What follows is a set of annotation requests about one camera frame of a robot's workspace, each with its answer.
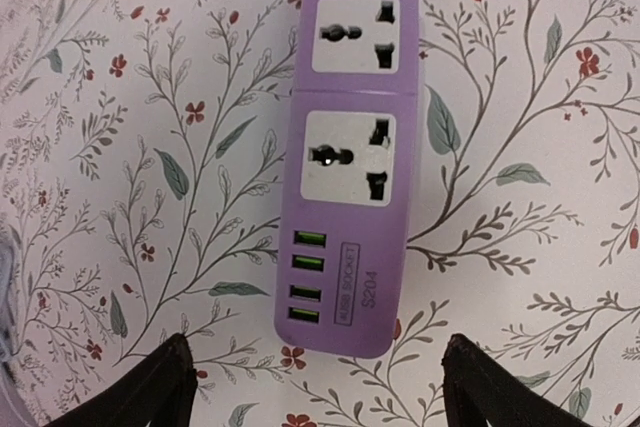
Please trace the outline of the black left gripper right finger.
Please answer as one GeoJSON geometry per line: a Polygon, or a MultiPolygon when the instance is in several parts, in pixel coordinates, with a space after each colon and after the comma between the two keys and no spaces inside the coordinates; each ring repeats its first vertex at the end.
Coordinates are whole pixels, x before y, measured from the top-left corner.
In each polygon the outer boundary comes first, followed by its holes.
{"type": "Polygon", "coordinates": [[[588,426],[530,390],[462,334],[451,336],[441,365],[449,427],[588,426]]]}

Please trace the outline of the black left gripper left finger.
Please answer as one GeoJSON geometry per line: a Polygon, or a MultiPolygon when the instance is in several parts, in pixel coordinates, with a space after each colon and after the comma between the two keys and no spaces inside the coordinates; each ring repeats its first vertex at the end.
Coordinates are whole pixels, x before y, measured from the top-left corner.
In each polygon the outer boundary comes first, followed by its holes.
{"type": "Polygon", "coordinates": [[[176,333],[104,392],[49,426],[188,426],[197,387],[188,340],[176,333]]]}

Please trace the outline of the purple power strip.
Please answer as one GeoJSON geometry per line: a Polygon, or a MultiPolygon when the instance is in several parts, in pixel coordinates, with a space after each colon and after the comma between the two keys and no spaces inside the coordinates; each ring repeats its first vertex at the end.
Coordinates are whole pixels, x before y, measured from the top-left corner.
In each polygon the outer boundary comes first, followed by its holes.
{"type": "Polygon", "coordinates": [[[303,0],[274,326],[376,358],[392,344],[419,132],[418,0],[303,0]]]}

